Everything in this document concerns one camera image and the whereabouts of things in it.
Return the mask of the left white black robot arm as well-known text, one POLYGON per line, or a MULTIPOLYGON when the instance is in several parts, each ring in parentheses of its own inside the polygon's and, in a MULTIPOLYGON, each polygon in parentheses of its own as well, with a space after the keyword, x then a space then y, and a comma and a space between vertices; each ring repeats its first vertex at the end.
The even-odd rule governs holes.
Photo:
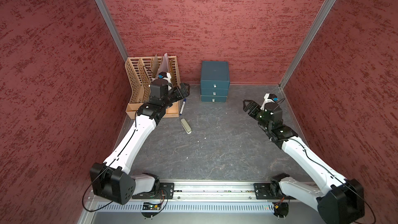
POLYGON ((190 94, 189 84, 181 83, 174 88, 169 85, 164 79, 152 82, 149 100, 136 111, 134 123, 125 137, 103 163, 95 163, 90 169, 90 188, 96 196, 124 205, 135 195, 158 194, 158 177, 131 176, 130 171, 142 145, 166 110, 190 94))

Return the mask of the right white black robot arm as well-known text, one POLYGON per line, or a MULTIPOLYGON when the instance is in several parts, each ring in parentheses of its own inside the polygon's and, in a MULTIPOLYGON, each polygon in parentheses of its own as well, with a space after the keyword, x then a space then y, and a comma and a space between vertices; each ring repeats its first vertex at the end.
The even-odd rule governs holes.
POLYGON ((253 118, 268 139, 288 154, 312 178, 315 187, 301 183, 286 173, 270 180, 268 192, 279 199, 274 214, 284 217, 288 212, 287 197, 295 198, 316 210, 327 224, 352 224, 365 216, 364 189, 355 179, 349 180, 319 158, 283 122, 283 111, 274 94, 266 94, 262 105, 243 101, 243 110, 253 118))

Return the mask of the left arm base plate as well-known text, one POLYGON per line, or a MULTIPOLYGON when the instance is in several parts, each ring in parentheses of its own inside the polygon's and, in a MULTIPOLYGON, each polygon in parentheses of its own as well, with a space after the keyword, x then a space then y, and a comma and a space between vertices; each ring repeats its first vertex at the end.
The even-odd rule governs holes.
POLYGON ((155 190, 146 193, 140 193, 132 196, 132 199, 145 199, 145 200, 167 200, 173 199, 174 196, 174 183, 160 182, 155 186, 155 190))

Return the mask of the teal three-drawer cabinet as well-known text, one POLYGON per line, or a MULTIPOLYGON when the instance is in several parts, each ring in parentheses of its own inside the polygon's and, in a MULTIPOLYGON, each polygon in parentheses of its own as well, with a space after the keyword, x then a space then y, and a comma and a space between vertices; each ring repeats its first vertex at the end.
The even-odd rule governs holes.
POLYGON ((203 61, 201 67, 201 101, 225 103, 230 87, 229 63, 224 61, 203 61))

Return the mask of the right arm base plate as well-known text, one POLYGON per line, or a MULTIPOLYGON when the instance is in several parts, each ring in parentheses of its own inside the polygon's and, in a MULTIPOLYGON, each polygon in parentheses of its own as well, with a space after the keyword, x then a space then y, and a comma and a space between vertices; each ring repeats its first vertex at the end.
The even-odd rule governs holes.
POLYGON ((283 194, 280 187, 275 183, 254 183, 254 192, 257 200, 279 201, 282 198, 295 200, 295 198, 283 194))

